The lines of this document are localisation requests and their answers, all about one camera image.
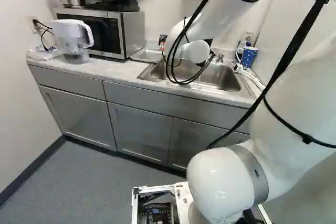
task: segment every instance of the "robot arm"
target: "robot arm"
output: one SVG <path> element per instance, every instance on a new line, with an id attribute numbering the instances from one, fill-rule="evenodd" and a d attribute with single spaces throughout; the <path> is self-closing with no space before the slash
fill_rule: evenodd
<path id="1" fill-rule="evenodd" d="M 209 48 L 200 41 L 216 37 L 252 4 L 253 0 L 209 0 L 187 31 L 190 43 L 183 38 L 176 57 L 195 63 L 205 60 Z M 169 33 L 166 55 L 182 30 L 183 21 Z M 291 66 L 267 94 L 268 104 L 283 119 L 314 138 L 334 145 L 336 90 L 330 87 L 336 78 L 335 50 L 336 33 L 312 52 L 310 58 L 327 57 Z M 263 103 L 253 116 L 250 133 L 249 141 L 201 152 L 188 165 L 187 179 L 195 206 L 211 223 L 234 223 L 243 210 L 283 195 L 306 171 L 334 153 L 331 148 L 303 143 L 302 138 L 281 124 Z"/>
<path id="2" fill-rule="evenodd" d="M 203 39 L 213 39 L 229 30 L 258 0 L 209 0 L 182 39 L 175 58 L 190 59 L 195 63 L 203 62 L 209 56 L 209 46 Z M 170 31 L 164 52 L 168 55 L 173 43 L 188 23 L 182 20 Z"/>

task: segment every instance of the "electrical outlet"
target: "electrical outlet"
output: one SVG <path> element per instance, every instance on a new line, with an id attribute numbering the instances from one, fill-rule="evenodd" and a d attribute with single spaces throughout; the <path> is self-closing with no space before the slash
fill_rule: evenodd
<path id="1" fill-rule="evenodd" d="M 34 25 L 33 19 L 38 19 L 38 18 L 35 17 L 35 16 L 28 16 L 27 17 L 27 21 L 28 21 L 31 33 L 32 34 L 37 34 L 39 31 L 38 31 L 38 29 L 36 29 L 36 26 Z"/>

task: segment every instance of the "stainless steel sink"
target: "stainless steel sink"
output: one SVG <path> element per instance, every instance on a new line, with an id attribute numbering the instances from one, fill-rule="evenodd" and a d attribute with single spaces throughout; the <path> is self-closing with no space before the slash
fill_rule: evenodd
<path id="1" fill-rule="evenodd" d="M 166 76 L 165 62 L 161 60 L 157 65 L 149 65 L 139 76 L 138 79 L 178 85 L 171 83 Z M 174 67 L 174 74 L 177 80 L 183 81 L 194 76 L 200 67 L 189 60 L 182 60 L 178 67 Z M 180 85 L 184 88 L 208 90 L 216 92 L 236 92 L 237 95 L 248 97 L 252 93 L 248 90 L 245 81 L 239 74 L 233 72 L 230 65 L 210 63 L 201 76 L 189 85 Z"/>

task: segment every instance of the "white wall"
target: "white wall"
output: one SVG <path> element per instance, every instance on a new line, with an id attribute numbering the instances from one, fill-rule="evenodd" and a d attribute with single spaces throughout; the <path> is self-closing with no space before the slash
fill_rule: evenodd
<path id="1" fill-rule="evenodd" d="M 1 0 L 0 11 L 0 191 L 60 135 L 25 61 L 38 37 L 26 16 L 52 19 L 55 0 Z"/>
<path id="2" fill-rule="evenodd" d="M 258 57 L 253 71 L 267 83 L 292 40 L 295 32 L 308 14 L 315 0 L 274 0 L 262 27 L 256 47 Z M 318 43 L 336 30 L 336 3 L 326 5 L 293 62 L 303 60 Z"/>
<path id="3" fill-rule="evenodd" d="M 191 16 L 202 0 L 138 0 L 146 16 L 146 39 L 158 41 L 159 34 L 168 34 L 170 29 L 183 19 Z M 270 0 L 261 0 L 232 27 L 226 35 L 214 40 L 214 46 L 236 48 L 245 30 L 260 31 Z"/>

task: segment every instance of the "countertop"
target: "countertop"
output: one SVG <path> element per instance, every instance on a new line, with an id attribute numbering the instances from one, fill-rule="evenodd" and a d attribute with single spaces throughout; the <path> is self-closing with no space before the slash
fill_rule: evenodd
<path id="1" fill-rule="evenodd" d="M 219 93 L 204 91 L 202 89 L 194 90 L 180 87 L 177 84 L 164 84 L 152 81 L 139 80 L 138 75 L 149 65 L 148 63 L 136 61 L 113 61 L 91 58 L 88 63 L 81 65 L 69 64 L 63 57 L 48 61 L 36 61 L 27 58 L 27 63 L 34 66 L 48 68 L 66 73 L 77 74 L 80 76 L 95 78 L 103 81 L 125 84 L 133 87 L 144 88 L 148 90 L 160 91 L 170 94 L 182 95 L 185 97 L 217 102 L 241 108 L 249 108 L 256 100 L 256 95 L 260 91 L 251 82 L 246 80 L 250 89 L 255 93 L 254 97 L 243 98 L 232 93 Z"/>

